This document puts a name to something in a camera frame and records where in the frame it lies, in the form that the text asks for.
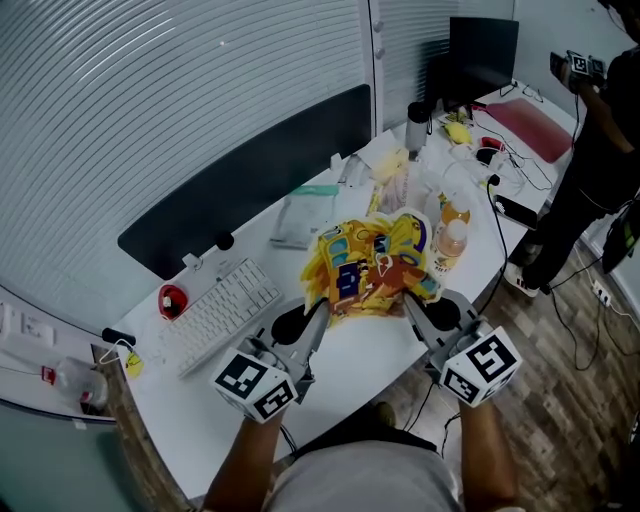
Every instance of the power strip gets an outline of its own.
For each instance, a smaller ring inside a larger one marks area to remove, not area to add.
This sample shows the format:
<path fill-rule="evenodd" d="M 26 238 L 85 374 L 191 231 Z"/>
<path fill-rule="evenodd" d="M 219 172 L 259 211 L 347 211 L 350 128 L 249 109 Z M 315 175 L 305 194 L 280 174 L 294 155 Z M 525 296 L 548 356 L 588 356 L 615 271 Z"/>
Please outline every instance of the power strip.
<path fill-rule="evenodd" d="M 609 291 L 598 281 L 597 279 L 593 282 L 593 286 L 591 287 L 594 295 L 598 297 L 598 300 L 602 303 L 605 308 L 611 306 L 611 294 Z"/>

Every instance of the person's arm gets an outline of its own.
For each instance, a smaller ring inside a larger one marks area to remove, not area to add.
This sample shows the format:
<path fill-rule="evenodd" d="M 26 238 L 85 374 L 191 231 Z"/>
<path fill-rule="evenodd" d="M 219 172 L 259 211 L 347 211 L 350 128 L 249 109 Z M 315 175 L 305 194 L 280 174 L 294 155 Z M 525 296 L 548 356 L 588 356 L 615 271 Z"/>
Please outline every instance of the person's arm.
<path fill-rule="evenodd" d="M 246 418 L 204 499 L 213 512 L 259 512 L 269 490 L 283 413 L 261 425 Z"/>
<path fill-rule="evenodd" d="M 578 94 L 587 106 L 589 115 L 595 120 L 607 138 L 623 153 L 631 153 L 635 148 L 625 138 L 611 113 L 611 107 L 598 96 L 594 88 L 586 82 L 578 84 Z"/>
<path fill-rule="evenodd" d="M 498 411 L 490 401 L 475 409 L 460 403 L 462 488 L 467 512 L 517 506 L 518 479 Z"/>

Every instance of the white sneaker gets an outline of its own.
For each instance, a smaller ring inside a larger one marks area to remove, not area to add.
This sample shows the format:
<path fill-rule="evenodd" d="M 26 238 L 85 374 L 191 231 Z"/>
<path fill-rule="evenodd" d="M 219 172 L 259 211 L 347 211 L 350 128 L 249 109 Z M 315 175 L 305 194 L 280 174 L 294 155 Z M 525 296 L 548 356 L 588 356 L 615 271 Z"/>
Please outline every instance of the white sneaker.
<path fill-rule="evenodd" d="M 515 286 L 525 295 L 531 298 L 538 295 L 538 288 L 527 288 L 527 285 L 524 283 L 522 279 L 522 267 L 518 267 L 513 263 L 507 263 L 507 268 L 504 270 L 504 278 L 510 285 Z"/>

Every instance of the phone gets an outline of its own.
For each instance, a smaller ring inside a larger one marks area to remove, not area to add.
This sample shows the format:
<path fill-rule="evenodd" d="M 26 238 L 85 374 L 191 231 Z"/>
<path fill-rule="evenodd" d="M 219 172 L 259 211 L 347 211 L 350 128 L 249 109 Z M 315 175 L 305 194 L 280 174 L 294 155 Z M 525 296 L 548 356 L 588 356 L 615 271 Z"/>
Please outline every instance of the phone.
<path fill-rule="evenodd" d="M 562 79 L 562 77 L 560 76 L 560 72 L 562 71 L 562 65 L 565 62 L 565 58 L 560 57 L 560 55 L 558 55 L 557 53 L 551 52 L 551 55 L 549 56 L 549 69 L 551 69 L 551 73 L 553 74 L 553 76 L 555 76 L 559 80 Z"/>
<path fill-rule="evenodd" d="M 538 215 L 533 210 L 500 195 L 496 195 L 493 198 L 493 202 L 496 212 L 503 217 L 532 231 L 538 229 Z"/>

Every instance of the orange juice bottle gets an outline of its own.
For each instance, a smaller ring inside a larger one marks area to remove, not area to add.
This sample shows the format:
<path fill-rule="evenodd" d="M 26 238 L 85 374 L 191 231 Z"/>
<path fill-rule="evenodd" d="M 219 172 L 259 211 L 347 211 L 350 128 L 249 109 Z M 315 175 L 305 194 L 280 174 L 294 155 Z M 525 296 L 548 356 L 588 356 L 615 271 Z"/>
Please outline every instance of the orange juice bottle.
<path fill-rule="evenodd" d="M 458 262 L 467 247 L 467 225 L 453 219 L 436 235 L 431 244 L 430 271 L 436 278 L 444 278 Z"/>
<path fill-rule="evenodd" d="M 471 219 L 469 202 L 461 194 L 454 195 L 451 201 L 445 204 L 442 209 L 442 224 L 447 226 L 454 219 L 460 219 L 465 224 L 469 224 Z"/>

